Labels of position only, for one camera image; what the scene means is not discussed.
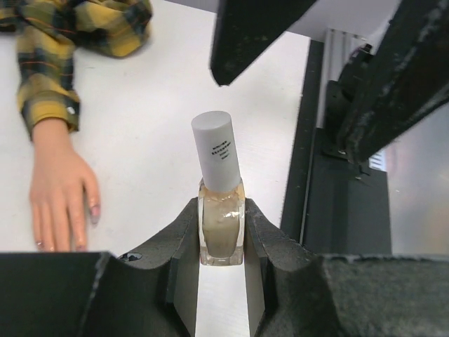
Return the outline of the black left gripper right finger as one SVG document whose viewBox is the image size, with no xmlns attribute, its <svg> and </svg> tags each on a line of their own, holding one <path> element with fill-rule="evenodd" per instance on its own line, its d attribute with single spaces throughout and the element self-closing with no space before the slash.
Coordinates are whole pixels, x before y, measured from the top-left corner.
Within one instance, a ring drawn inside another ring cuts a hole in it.
<svg viewBox="0 0 449 337">
<path fill-rule="evenodd" d="M 447 336 L 448 258 L 315 254 L 246 200 L 251 336 Z"/>
</svg>

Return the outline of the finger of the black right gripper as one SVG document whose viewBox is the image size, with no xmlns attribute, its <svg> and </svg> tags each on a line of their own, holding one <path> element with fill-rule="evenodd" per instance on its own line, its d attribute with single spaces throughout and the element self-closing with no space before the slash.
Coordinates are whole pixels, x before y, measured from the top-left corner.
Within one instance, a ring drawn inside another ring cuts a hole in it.
<svg viewBox="0 0 449 337">
<path fill-rule="evenodd" d="M 448 102 L 448 2 L 402 1 L 337 135 L 361 163 Z"/>
<path fill-rule="evenodd" d="M 230 85 L 315 0 L 220 0 L 209 68 L 218 86 Z"/>
</svg>

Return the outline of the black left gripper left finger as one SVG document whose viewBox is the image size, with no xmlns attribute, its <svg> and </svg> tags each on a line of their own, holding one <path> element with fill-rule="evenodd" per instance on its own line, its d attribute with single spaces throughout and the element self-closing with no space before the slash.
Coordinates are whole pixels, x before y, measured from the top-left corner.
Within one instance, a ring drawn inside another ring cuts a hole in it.
<svg viewBox="0 0 449 337">
<path fill-rule="evenodd" d="M 193 336 L 197 200 L 135 248 L 1 255 L 2 336 Z"/>
</svg>

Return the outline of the white nail polish cap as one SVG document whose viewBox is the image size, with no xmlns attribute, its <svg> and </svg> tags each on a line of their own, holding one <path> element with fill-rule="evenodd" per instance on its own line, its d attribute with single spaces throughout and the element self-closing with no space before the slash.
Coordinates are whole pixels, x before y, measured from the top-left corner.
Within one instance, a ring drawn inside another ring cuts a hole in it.
<svg viewBox="0 0 449 337">
<path fill-rule="evenodd" d="M 241 182 L 231 115 L 204 112 L 192 119 L 192 130 L 204 185 L 213 192 L 230 192 Z"/>
</svg>

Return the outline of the nail polish bottle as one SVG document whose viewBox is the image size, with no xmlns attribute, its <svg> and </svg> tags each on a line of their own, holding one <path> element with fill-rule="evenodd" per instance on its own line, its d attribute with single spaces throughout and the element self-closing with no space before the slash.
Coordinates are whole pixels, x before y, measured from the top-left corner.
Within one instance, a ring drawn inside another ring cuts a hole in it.
<svg viewBox="0 0 449 337">
<path fill-rule="evenodd" d="M 243 262 L 246 196 L 240 183 L 229 192 L 213 192 L 199 185 L 198 228 L 200 261 L 207 266 Z"/>
</svg>

